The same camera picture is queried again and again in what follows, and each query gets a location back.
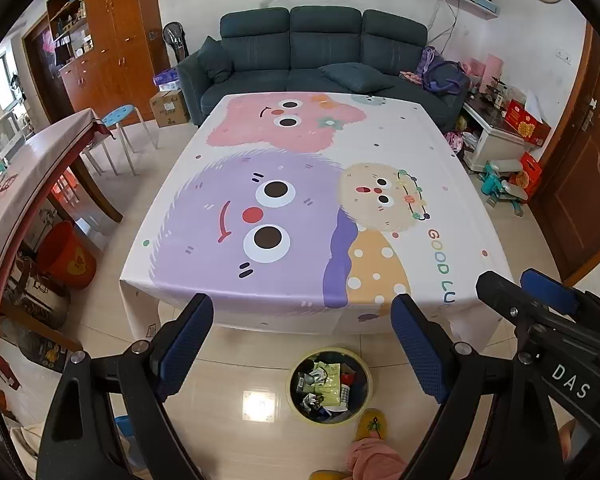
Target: red box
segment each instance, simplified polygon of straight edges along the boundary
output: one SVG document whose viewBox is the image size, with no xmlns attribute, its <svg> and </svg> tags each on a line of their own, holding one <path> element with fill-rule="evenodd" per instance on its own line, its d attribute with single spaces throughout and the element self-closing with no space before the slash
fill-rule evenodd
<svg viewBox="0 0 600 480">
<path fill-rule="evenodd" d="M 509 177 L 509 182 L 520 186 L 526 191 L 529 198 L 531 198 L 540 185 L 542 168 L 528 152 L 525 152 L 522 157 L 520 157 L 520 162 L 522 163 L 522 171 L 511 175 Z"/>
<path fill-rule="evenodd" d="M 542 146 L 549 136 L 551 126 L 544 121 L 538 121 L 533 115 L 529 114 L 525 107 L 518 101 L 511 100 L 507 114 L 504 116 L 513 129 L 515 129 L 526 142 L 531 142 L 536 146 Z"/>
</svg>

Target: pink cartoon character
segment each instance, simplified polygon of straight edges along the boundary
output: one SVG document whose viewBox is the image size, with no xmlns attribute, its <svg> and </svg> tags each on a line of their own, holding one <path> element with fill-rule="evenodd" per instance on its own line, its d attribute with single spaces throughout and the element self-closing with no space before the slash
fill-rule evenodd
<svg viewBox="0 0 600 480">
<path fill-rule="evenodd" d="M 296 153 L 331 146 L 333 134 L 366 114 L 326 94 L 278 92 L 244 94 L 231 99 L 226 117 L 208 136 L 211 146 L 268 142 Z"/>
</svg>

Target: red dot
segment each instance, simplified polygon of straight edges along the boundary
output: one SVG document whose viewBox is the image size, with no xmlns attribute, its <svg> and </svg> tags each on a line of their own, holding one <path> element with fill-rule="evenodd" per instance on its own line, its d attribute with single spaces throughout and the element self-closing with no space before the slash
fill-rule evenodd
<svg viewBox="0 0 600 480">
<path fill-rule="evenodd" d="M 248 207 L 242 212 L 242 219 L 247 222 L 247 224 L 255 224 L 262 220 L 264 213 L 262 209 L 259 207 Z"/>
</svg>

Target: doorway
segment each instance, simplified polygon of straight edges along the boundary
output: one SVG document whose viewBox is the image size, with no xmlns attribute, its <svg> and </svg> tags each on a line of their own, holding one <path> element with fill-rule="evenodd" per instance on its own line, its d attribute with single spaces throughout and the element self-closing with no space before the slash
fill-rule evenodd
<svg viewBox="0 0 600 480">
<path fill-rule="evenodd" d="M 60 71 L 49 21 L 43 16 L 22 38 L 31 78 L 51 124 L 74 113 Z"/>
<path fill-rule="evenodd" d="M 574 89 L 559 139 L 547 147 L 542 184 L 529 203 L 569 286 L 600 262 L 600 37 L 592 29 L 585 47 L 580 89 Z"/>
</svg>

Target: sofa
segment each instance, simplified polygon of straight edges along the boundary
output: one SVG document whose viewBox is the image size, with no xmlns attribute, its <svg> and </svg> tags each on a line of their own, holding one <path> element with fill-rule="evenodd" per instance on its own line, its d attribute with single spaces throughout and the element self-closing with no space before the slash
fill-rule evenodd
<svg viewBox="0 0 600 480">
<path fill-rule="evenodd" d="M 360 62 L 379 70 L 394 84 L 372 95 L 422 105 L 443 133 L 453 129 L 469 86 L 463 78 L 457 95 L 435 95 L 398 77 L 401 70 L 415 72 L 427 44 L 427 28 L 418 22 L 380 12 L 363 14 L 352 7 L 302 6 L 231 12 L 220 20 L 222 48 L 234 72 L 215 84 L 197 60 L 198 52 L 177 66 L 180 86 L 192 121 L 203 123 L 228 94 L 250 92 L 352 93 L 327 78 L 320 67 Z M 440 84 L 453 67 L 435 74 Z"/>
</svg>

